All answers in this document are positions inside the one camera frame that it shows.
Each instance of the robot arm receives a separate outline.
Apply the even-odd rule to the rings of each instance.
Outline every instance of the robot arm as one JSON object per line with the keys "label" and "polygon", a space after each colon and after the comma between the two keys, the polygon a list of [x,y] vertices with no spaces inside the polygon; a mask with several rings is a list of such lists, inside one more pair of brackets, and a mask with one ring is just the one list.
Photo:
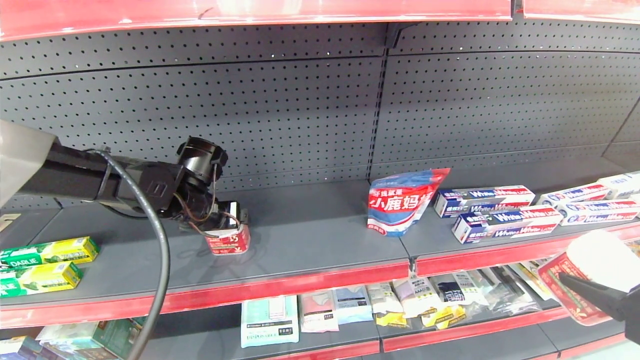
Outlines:
{"label": "robot arm", "polygon": [[[54,135],[3,120],[0,136],[0,205],[19,192],[97,201],[143,213],[131,188],[111,172],[102,156],[62,146]],[[114,158],[135,179],[159,217],[196,225],[200,231],[237,227],[238,204],[217,201],[209,192],[222,175],[227,153],[215,143],[189,137],[177,156],[175,164]]]}

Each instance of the black cable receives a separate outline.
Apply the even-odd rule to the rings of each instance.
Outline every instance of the black cable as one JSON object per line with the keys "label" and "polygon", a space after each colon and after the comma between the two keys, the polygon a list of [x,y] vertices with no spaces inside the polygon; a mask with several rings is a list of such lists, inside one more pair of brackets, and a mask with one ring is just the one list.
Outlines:
{"label": "black cable", "polygon": [[112,208],[109,205],[105,205],[105,204],[100,204],[100,205],[104,206],[107,210],[109,210],[110,212],[112,212],[112,213],[114,213],[114,214],[116,214],[116,215],[118,215],[120,217],[130,218],[130,219],[133,219],[133,220],[146,220],[146,219],[148,219],[146,216],[137,217],[137,216],[134,216],[134,215],[125,214],[125,213],[121,212],[120,210],[116,210],[116,209]]}
{"label": "black cable", "polygon": [[90,152],[100,154],[103,158],[105,158],[105,160],[107,160],[107,162],[113,167],[113,170],[116,170],[120,177],[131,187],[131,190],[135,194],[136,199],[140,203],[140,206],[145,211],[145,214],[147,214],[149,221],[151,221],[151,225],[154,232],[156,233],[160,245],[160,277],[158,280],[156,294],[154,295],[154,299],[151,302],[151,308],[149,309],[147,320],[145,321],[142,330],[133,343],[133,347],[131,348],[131,352],[129,353],[129,357],[127,358],[127,360],[138,360],[143,350],[147,346],[149,337],[151,337],[151,332],[156,326],[156,320],[158,319],[160,311],[162,310],[164,296],[166,295],[166,289],[169,285],[169,272],[171,266],[169,241],[166,237],[162,222],[160,222],[160,218],[154,211],[149,200],[147,200],[145,193],[140,189],[131,175],[129,175],[129,173],[124,170],[122,165],[114,160],[108,152],[96,150]]}

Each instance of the shelf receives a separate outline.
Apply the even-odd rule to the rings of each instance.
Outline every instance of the shelf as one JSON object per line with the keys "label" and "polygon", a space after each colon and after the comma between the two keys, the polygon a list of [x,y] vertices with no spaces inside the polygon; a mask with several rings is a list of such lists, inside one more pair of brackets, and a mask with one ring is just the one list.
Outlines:
{"label": "shelf", "polygon": [[[540,194],[586,184],[626,170],[604,158],[568,158],[517,165],[451,170],[441,188],[525,185]],[[558,227],[553,233],[522,239],[481,240],[461,244],[452,234],[455,218],[442,219],[428,209],[418,224],[401,237],[409,255],[416,259],[419,275],[447,274],[492,265],[547,258],[566,248],[586,231],[609,228],[624,240],[640,238],[640,222]]]}
{"label": "shelf", "polygon": [[34,211],[3,210],[2,214],[19,213],[20,217],[0,233],[0,249],[25,246],[53,219],[60,209]]}
{"label": "shelf", "polygon": [[2,0],[0,7],[0,40],[179,26],[511,20],[508,0]]}
{"label": "shelf", "polygon": [[[366,228],[368,188],[349,181],[220,195],[250,211],[251,246],[239,256],[214,256],[201,236],[166,221],[172,265],[163,313],[406,277],[402,243]],[[3,299],[2,327],[147,314],[159,273],[150,224],[75,206],[61,210],[34,243],[87,234],[102,250],[84,266],[79,286]]]}
{"label": "shelf", "polygon": [[163,315],[141,360],[331,359],[380,351],[373,320],[341,325],[339,332],[301,332],[297,343],[241,348],[240,314],[241,306],[231,305]]}
{"label": "shelf", "polygon": [[625,324],[615,320],[594,326],[582,326],[571,318],[541,323],[540,328],[560,350],[560,356],[568,359],[625,339]]}
{"label": "shelf", "polygon": [[634,0],[523,0],[524,16],[533,19],[592,20],[640,24]]}
{"label": "shelf", "polygon": [[557,349],[537,325],[422,347],[365,356],[363,360],[555,360]]}

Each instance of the red can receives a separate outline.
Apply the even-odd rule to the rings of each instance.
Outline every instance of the red can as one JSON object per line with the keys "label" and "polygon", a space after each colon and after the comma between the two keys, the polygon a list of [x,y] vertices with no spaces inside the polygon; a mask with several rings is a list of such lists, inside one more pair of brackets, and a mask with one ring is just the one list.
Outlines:
{"label": "red can", "polygon": [[237,229],[206,231],[207,234],[216,235],[217,238],[206,237],[211,252],[215,255],[242,254],[249,249],[251,234],[246,224],[241,224]]}

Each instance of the blue and red pouch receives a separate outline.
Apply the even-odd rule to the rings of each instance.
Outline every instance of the blue and red pouch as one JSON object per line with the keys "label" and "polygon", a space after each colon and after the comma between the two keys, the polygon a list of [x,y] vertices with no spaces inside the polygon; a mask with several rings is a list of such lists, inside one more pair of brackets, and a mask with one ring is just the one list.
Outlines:
{"label": "blue and red pouch", "polygon": [[420,220],[449,168],[407,172],[375,180],[369,188],[367,228],[401,236]]}

